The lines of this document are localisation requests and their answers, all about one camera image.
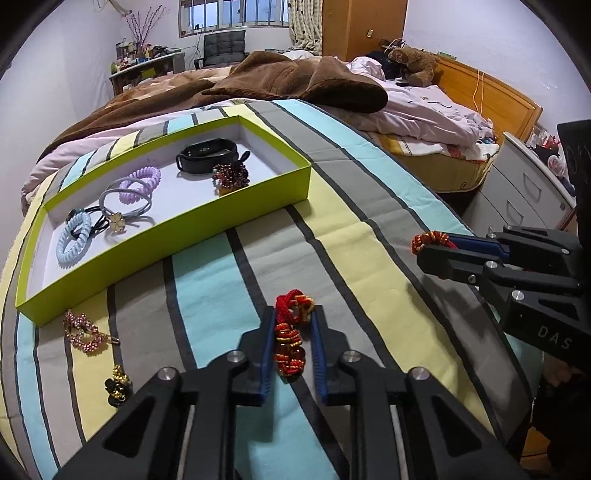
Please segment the orange wooden wardrobe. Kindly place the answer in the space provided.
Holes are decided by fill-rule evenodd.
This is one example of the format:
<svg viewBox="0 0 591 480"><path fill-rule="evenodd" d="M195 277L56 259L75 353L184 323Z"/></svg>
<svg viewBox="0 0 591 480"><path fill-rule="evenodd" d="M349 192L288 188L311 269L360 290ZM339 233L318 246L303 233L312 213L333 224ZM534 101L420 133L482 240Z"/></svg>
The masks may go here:
<svg viewBox="0 0 591 480"><path fill-rule="evenodd" d="M322 55L353 60L403 37L407 0L325 0Z"/></svg>

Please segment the black gold chain scrunchie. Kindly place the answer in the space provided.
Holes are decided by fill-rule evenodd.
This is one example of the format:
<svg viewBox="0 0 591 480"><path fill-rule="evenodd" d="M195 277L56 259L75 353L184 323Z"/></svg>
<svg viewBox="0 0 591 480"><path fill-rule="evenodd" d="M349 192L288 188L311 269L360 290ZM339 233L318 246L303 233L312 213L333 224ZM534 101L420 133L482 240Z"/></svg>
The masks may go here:
<svg viewBox="0 0 591 480"><path fill-rule="evenodd" d="M120 365L115 365L112 375L104 381L107 402L114 408L121 407L132 394L132 382Z"/></svg>

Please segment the pink blossom branches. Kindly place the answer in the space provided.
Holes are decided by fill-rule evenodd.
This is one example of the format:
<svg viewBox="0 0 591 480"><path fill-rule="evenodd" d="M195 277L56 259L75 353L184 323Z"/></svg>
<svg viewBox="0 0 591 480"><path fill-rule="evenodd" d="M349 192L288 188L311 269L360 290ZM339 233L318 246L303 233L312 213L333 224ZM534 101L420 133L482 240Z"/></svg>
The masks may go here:
<svg viewBox="0 0 591 480"><path fill-rule="evenodd" d="M144 46L149 34L167 11L168 9L163 4L149 7L145 14L140 11L130 11L124 19L134 42Z"/></svg>

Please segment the green shallow cardboard box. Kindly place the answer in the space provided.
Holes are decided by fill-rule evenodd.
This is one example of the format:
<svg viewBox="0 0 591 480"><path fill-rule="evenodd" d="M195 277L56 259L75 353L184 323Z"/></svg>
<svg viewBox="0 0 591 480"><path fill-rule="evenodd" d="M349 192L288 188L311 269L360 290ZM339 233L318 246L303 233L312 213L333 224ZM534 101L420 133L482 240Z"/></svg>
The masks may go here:
<svg viewBox="0 0 591 480"><path fill-rule="evenodd" d="M217 194L211 177L178 170L176 155L191 143L228 138L239 153L249 154L249 186ZM144 165L161 172L150 209L128 221L123 232L106 230L94 237L73 266L59 266L57 242L67 214L103 204L128 212L116 193L115 180ZM304 200L311 164L304 155L253 117L213 119L153 139L96 165L80 178L54 178L42 194L23 250L15 307L43 326L109 285L217 233Z"/></svg>

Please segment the black smart wristband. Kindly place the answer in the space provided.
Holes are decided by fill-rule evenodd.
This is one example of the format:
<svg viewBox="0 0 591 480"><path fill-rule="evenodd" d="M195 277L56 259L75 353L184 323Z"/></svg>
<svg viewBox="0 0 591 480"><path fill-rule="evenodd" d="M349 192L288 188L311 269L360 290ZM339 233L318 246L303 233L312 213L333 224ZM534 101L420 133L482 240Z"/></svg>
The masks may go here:
<svg viewBox="0 0 591 480"><path fill-rule="evenodd" d="M190 144L175 157L179 171L199 175L212 173L216 165L238 160L238 146L226 138L214 138Z"/></svg>

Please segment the patterned curtain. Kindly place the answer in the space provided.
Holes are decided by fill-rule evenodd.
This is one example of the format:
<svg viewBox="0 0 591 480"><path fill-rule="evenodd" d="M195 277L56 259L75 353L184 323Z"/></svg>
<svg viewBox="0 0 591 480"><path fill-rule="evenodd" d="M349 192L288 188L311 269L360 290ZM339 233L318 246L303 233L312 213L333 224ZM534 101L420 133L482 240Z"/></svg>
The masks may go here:
<svg viewBox="0 0 591 480"><path fill-rule="evenodd" d="M322 53L322 0L290 0L288 21L294 48Z"/></svg>

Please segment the pink rhinestone hair clip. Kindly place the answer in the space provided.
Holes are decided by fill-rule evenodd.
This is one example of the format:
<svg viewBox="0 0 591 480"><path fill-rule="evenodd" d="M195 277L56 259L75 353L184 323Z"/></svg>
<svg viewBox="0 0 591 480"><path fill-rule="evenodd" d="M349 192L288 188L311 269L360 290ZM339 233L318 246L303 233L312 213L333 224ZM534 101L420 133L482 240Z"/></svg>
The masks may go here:
<svg viewBox="0 0 591 480"><path fill-rule="evenodd" d="M107 345L119 345L120 340L102 332L84 313L67 310L63 315L64 337L76 350L85 355L94 355Z"/></svg>

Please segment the grey drawer cabinet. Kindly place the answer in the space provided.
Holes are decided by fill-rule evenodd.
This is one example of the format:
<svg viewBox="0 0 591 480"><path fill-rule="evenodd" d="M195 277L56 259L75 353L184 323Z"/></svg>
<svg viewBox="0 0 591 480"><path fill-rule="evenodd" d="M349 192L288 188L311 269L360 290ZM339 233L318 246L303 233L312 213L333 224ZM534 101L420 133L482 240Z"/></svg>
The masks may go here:
<svg viewBox="0 0 591 480"><path fill-rule="evenodd" d="M509 132L489 173L462 215L484 236L505 226L574 232L576 202L525 143Z"/></svg>

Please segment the black office chair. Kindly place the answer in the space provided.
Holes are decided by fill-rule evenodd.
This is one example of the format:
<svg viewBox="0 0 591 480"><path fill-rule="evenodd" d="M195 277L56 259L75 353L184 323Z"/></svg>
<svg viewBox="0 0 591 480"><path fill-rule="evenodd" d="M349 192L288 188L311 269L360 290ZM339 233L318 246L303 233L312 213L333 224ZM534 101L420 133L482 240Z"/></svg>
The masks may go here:
<svg viewBox="0 0 591 480"><path fill-rule="evenodd" d="M246 57L245 30L212 33L204 37L204 52L194 60L194 67L204 69L232 66Z"/></svg>

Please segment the striped bed sheet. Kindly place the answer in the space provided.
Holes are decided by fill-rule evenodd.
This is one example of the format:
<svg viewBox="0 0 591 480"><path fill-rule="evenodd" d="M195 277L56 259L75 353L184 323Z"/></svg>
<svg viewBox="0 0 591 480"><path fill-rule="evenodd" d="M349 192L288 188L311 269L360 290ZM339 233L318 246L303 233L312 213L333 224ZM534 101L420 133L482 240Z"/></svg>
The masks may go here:
<svg viewBox="0 0 591 480"><path fill-rule="evenodd" d="M311 164L308 196L230 227L144 267L69 308L117 337L94 355L64 337L63 315L38 326L15 307L32 208L54 178L72 182L135 146L228 116L253 117ZM249 186L247 153L219 164L219 195ZM126 213L103 204L71 210L56 250L68 268L91 240L147 212L160 184L144 165L112 182ZM498 321L471 286L425 275L411 244L465 224L384 149L298 100L193 109L77 157L39 186L1 279L1 436L33 479L50 479L114 415L104 381L120 365L134 391L163 367L207 366L256 329L266 306L300 290L329 327L378 364L424 367L512 453L523 448L532 393Z"/></svg>

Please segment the brown fleece blanket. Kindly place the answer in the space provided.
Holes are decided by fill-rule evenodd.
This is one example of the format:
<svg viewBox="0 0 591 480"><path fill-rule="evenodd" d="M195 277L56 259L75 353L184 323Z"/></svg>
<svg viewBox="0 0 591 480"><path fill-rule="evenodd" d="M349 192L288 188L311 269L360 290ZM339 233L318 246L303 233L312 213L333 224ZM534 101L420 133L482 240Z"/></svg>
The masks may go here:
<svg viewBox="0 0 591 480"><path fill-rule="evenodd" d="M298 99L353 113L376 113L389 97L376 80L349 71L331 56L293 60L256 51L230 68L228 76L208 80L196 70L151 79L117 95L103 107L63 131L42 152L111 128L152 116L204 107L233 98Z"/></svg>

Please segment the brown teddy bear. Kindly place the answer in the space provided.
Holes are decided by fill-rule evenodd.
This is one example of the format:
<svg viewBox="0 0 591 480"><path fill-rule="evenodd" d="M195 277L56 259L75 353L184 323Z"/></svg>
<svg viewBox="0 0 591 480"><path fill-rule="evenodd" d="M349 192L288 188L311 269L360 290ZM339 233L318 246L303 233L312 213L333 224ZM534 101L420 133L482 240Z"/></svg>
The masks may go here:
<svg viewBox="0 0 591 480"><path fill-rule="evenodd" d="M388 54L390 60L402 67L402 78L411 86L428 87L432 84L438 66L438 57L422 49L394 47Z"/></svg>

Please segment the pink quilt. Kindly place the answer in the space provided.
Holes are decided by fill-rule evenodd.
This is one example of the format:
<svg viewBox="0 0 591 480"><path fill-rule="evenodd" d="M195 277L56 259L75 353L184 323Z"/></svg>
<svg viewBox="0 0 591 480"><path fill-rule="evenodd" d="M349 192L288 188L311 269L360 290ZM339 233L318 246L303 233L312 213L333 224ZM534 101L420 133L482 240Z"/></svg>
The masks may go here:
<svg viewBox="0 0 591 480"><path fill-rule="evenodd" d="M376 113L353 113L331 106L320 106L353 128L361 131L411 137L427 143L471 148L493 135L493 124L476 111L455 103L438 87L402 86L384 77L381 64L367 56L345 63L349 71L377 81L388 93L387 106ZM208 80L228 76L231 67L197 70ZM117 127L66 142L53 152L40 155L21 188L21 208L27 210L36 190L50 175L72 163L77 157L130 133L131 126Z"/></svg>

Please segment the window with bars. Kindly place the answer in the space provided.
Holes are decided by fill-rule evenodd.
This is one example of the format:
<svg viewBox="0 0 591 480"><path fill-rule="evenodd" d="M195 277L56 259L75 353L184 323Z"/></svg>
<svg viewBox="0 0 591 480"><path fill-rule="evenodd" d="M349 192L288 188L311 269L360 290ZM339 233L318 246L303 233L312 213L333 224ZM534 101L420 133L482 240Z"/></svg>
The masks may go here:
<svg viewBox="0 0 591 480"><path fill-rule="evenodd" d="M287 27L287 0L187 0L179 2L181 37L243 27Z"/></svg>

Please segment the wooden headboard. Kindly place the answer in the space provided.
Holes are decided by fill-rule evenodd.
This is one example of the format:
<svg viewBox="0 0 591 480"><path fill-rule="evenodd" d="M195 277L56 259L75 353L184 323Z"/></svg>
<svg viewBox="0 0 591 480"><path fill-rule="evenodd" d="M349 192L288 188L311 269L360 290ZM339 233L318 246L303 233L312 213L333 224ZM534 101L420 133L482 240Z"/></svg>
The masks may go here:
<svg viewBox="0 0 591 480"><path fill-rule="evenodd" d="M445 56L437 56L434 82L455 103L491 120L499 142L504 133L526 141L543 108L505 82Z"/></svg>

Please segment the cluttered desk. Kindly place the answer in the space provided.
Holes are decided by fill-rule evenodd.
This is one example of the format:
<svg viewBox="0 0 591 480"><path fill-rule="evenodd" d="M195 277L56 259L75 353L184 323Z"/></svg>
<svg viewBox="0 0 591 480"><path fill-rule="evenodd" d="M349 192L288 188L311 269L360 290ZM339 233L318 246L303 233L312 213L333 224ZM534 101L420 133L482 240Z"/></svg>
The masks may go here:
<svg viewBox="0 0 591 480"><path fill-rule="evenodd" d="M111 63L109 76L114 96L143 80L185 70L185 54L178 48L146 44L140 49L127 42L117 44L116 50L118 57Z"/></svg>

